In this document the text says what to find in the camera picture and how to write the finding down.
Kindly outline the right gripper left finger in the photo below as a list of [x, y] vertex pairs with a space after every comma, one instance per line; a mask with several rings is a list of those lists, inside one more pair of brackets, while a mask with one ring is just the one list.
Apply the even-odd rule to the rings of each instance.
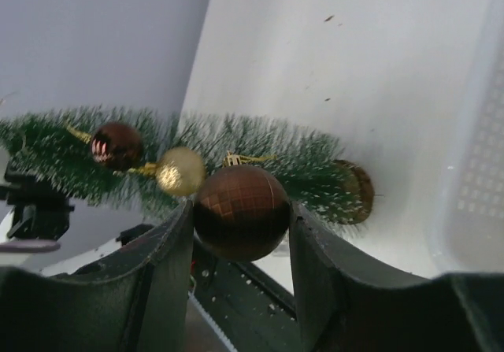
[[3, 351], [181, 351], [192, 204], [72, 275], [1, 269]]

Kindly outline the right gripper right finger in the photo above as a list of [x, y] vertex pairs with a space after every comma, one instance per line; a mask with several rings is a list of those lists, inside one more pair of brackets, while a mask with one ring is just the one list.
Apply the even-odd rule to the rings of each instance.
[[333, 235], [300, 204], [289, 241], [303, 350], [502, 350], [502, 275], [404, 272]]

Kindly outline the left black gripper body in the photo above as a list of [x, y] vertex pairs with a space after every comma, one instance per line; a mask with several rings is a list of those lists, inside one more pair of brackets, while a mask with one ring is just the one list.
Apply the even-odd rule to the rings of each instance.
[[68, 195], [55, 189], [49, 180], [18, 170], [10, 158], [1, 181], [1, 201], [11, 207], [1, 236], [11, 239], [56, 241], [69, 229], [75, 206]]

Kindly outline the brown bauble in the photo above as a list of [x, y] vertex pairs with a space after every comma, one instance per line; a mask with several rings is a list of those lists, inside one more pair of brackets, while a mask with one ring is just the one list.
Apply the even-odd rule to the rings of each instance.
[[125, 172], [139, 165], [143, 157], [143, 137], [124, 123], [109, 122], [92, 134], [66, 124], [66, 129], [89, 146], [93, 160], [114, 171]]
[[218, 257], [256, 261], [284, 238], [291, 221], [291, 201], [279, 180], [256, 165], [275, 158], [228, 152], [223, 167], [196, 194], [196, 234]]

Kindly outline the small green christmas tree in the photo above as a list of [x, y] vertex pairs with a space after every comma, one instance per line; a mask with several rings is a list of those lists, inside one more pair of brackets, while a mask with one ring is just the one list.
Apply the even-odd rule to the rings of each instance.
[[146, 216], [162, 218], [176, 207], [176, 198], [151, 177], [120, 174], [94, 162], [89, 144], [76, 137], [76, 131], [90, 134], [109, 121], [139, 132], [144, 142], [141, 162], [157, 161], [175, 146], [200, 153], [208, 173], [216, 172], [229, 152], [265, 157], [263, 167], [290, 198], [333, 228], [359, 224], [371, 212], [370, 181], [356, 165], [340, 159], [339, 140], [281, 119], [81, 106], [4, 117], [1, 144], [16, 169], [67, 195], [94, 205], [136, 202]]

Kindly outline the gold bauble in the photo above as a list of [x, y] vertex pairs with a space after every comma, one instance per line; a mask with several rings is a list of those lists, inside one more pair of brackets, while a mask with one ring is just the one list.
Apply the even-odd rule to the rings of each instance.
[[128, 173], [153, 176], [162, 191], [178, 197], [197, 192], [207, 175], [202, 157], [185, 146], [172, 148], [157, 162], [129, 169]]

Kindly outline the white plastic basket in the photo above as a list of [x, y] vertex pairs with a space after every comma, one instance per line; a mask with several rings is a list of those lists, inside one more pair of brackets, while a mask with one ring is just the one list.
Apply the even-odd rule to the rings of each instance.
[[503, 270], [503, 0], [491, 0], [456, 109], [428, 248], [440, 272]]

